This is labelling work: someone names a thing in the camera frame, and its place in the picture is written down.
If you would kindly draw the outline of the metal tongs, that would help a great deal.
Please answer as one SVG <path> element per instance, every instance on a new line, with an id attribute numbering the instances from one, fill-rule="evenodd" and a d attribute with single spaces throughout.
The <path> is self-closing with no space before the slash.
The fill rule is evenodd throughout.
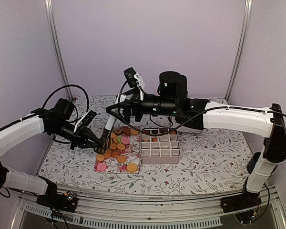
<path id="1" fill-rule="evenodd" d="M 109 148 L 111 145 L 111 133 L 112 130 L 114 128 L 114 125 L 116 123 L 118 119 L 114 116 L 114 115 L 110 115 L 108 118 L 108 121 L 106 123 L 106 126 L 102 132 L 100 141 L 101 141 L 101 146 L 96 147 L 94 149 L 94 152 L 99 154 L 99 155 L 103 155 Z"/>

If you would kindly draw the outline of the floral cookie tray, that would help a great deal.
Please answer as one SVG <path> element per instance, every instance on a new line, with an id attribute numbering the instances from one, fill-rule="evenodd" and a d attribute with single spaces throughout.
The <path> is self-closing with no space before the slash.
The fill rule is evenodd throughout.
<path id="1" fill-rule="evenodd" d="M 103 173 L 110 174 L 126 174 L 130 173 L 126 170 L 126 167 L 129 163 L 135 163 L 138 166 L 138 169 L 135 173 L 138 173 L 141 165 L 141 133 L 137 135 L 131 135 L 130 129 L 127 126 L 118 127 L 123 129 L 123 133 L 119 136 L 125 136 L 129 138 L 129 144 L 125 145 L 122 143 L 118 143 L 117 137 L 114 133 L 114 130 L 111 133 L 111 145 L 110 148 L 103 154 L 96 156 L 95 162 L 95 171 L 96 167 L 99 163 L 105 163 L 107 168 Z"/>

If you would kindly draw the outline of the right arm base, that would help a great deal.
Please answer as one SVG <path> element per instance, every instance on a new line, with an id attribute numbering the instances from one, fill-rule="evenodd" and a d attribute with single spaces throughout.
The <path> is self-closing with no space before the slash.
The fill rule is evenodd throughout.
<path id="1" fill-rule="evenodd" d="M 239 195 L 220 199 L 220 206 L 224 213 L 252 208 L 262 203 L 259 193 L 243 191 Z"/>

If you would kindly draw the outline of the compartment tin box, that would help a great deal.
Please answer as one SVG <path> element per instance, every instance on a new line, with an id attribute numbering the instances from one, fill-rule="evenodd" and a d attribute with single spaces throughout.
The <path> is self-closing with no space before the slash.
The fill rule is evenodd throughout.
<path id="1" fill-rule="evenodd" d="M 145 128 L 141 138 L 141 162 L 145 165 L 177 164 L 180 159 L 178 132 L 171 128 Z"/>

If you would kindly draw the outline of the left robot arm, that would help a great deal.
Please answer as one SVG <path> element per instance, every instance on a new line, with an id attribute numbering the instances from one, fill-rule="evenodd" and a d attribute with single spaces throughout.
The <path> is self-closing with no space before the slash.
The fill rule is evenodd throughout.
<path id="1" fill-rule="evenodd" d="M 88 128 L 96 113 L 87 105 L 82 117 L 70 121 L 74 109 L 75 105 L 71 101 L 60 98 L 52 109 L 47 110 L 43 105 L 0 128 L 0 158 L 22 142 L 43 133 L 65 138 L 70 142 L 71 149 L 101 147 L 101 140 Z M 52 189 L 55 186 L 39 176 L 5 167 L 0 161 L 0 188 L 41 195 L 51 207 L 57 207 L 61 203 L 61 196 Z"/>

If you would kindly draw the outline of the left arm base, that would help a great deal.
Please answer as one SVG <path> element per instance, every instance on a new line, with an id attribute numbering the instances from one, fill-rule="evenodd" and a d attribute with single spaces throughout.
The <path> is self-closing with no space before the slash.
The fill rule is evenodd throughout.
<path id="1" fill-rule="evenodd" d="M 44 195 L 37 197 L 36 203 L 56 210 L 74 213 L 77 208 L 78 198 L 57 192 L 46 192 Z"/>

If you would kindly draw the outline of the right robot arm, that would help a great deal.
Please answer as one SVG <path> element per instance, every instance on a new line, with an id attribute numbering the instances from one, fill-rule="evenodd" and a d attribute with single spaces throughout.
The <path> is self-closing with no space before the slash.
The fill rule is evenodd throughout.
<path id="1" fill-rule="evenodd" d="M 173 116 L 179 127 L 227 129 L 264 138 L 261 155 L 237 198 L 241 208 L 247 208 L 255 201 L 276 166 L 286 160 L 286 114 L 282 113 L 280 105 L 251 108 L 191 99 L 188 97 L 187 78 L 173 71 L 160 74 L 157 95 L 145 92 L 143 79 L 134 69 L 125 70 L 124 76 L 126 85 L 130 87 L 127 92 L 130 99 L 117 100 L 106 108 L 110 117 L 104 135 L 110 133 L 116 121 L 129 124 L 131 117 L 138 122 L 143 115 L 165 115 Z"/>

